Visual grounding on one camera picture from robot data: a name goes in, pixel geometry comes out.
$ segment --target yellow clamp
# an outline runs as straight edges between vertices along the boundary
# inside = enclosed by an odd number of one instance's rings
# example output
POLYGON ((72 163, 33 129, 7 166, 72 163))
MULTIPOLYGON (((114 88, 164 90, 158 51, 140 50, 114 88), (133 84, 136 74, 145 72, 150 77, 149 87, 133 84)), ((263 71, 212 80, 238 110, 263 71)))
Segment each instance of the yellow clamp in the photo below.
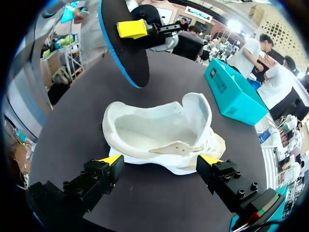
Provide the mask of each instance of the yellow clamp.
POLYGON ((120 38, 138 39, 148 35, 143 19, 117 23, 117 30, 120 38))
POLYGON ((104 159, 99 159, 98 161, 101 162, 101 161, 104 161, 106 163, 109 163, 110 166, 112 166, 113 163, 115 163, 120 157, 122 157, 123 155, 116 155, 116 156, 111 156, 111 157, 107 157, 107 158, 104 158, 104 159))
POLYGON ((219 160, 219 159, 215 159, 206 155, 199 155, 203 158, 203 160, 205 160, 210 166, 212 166, 214 163, 216 162, 224 162, 223 160, 219 160))

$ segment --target blue rim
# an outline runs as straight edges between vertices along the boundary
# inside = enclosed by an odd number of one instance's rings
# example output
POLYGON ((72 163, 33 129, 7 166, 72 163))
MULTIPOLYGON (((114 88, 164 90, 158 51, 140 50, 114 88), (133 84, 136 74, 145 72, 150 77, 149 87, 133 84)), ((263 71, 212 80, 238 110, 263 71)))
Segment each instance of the blue rim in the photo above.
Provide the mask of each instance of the blue rim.
POLYGON ((108 46, 108 48, 109 48, 109 50, 110 50, 110 52, 112 54, 113 59, 115 60, 117 66, 120 68, 120 70, 121 70, 122 74, 125 76, 125 78, 134 87, 141 88, 141 87, 139 87, 138 85, 136 85, 134 83, 134 81, 130 78, 129 74, 126 72, 126 69, 124 68, 124 66, 122 65, 121 61, 119 60, 119 57, 117 56, 117 54, 116 54, 116 52, 114 50, 114 47, 113 47, 113 45, 112 45, 112 43, 111 43, 111 41, 110 41, 110 39, 109 39, 109 37, 107 35, 106 29, 105 29, 105 26, 104 26, 104 22, 103 22, 102 10, 101 10, 102 9, 102 1, 103 0, 99 0, 99 5, 98 5, 98 21, 100 23, 101 31, 103 33, 103 37, 104 37, 104 39, 106 41, 106 44, 107 44, 107 46, 108 46))

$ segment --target table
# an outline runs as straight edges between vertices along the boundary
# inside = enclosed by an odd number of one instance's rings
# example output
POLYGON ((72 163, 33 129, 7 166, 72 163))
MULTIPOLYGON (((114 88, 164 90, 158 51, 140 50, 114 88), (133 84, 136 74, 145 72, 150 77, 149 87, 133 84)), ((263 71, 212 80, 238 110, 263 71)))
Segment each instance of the table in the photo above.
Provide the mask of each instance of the table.
MULTIPOLYGON (((136 107, 181 102, 188 92, 203 93, 212 109, 211 127, 225 139, 222 159, 266 190, 266 172, 254 127, 220 115, 204 77, 205 66, 170 53, 148 52, 150 82, 134 88, 111 56, 88 70, 67 91, 41 131, 33 154, 30 184, 50 180, 62 189, 90 159, 105 158, 102 132, 106 107, 114 101, 136 107)), ((231 214, 218 196, 211 196, 198 174, 177 176, 164 167, 126 164, 110 196, 103 196, 85 218, 119 232, 227 232, 231 214)))

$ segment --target white shoe upper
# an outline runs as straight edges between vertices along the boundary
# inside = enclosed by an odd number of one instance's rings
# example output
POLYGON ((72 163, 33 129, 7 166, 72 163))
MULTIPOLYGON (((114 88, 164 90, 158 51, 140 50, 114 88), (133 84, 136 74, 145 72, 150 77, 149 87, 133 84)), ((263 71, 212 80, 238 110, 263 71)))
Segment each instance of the white shoe upper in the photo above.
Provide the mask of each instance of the white shoe upper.
POLYGON ((224 140, 210 128, 211 117, 204 95, 188 93, 183 107, 176 101, 146 109, 113 102, 102 126, 107 143, 125 155, 125 162, 156 163, 188 174, 196 171, 199 154, 219 159, 225 151, 224 140))

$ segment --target perforated panel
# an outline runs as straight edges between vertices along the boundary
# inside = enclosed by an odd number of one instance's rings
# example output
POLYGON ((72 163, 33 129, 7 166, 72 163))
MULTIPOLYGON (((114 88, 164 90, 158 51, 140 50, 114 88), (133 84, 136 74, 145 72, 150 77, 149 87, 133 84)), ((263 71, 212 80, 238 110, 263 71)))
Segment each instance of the perforated panel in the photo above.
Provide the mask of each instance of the perforated panel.
POLYGON ((274 6, 264 4, 263 9, 265 12, 259 32, 270 35, 275 43, 274 49, 283 56, 291 56, 297 68, 305 72, 309 60, 297 32, 274 6))

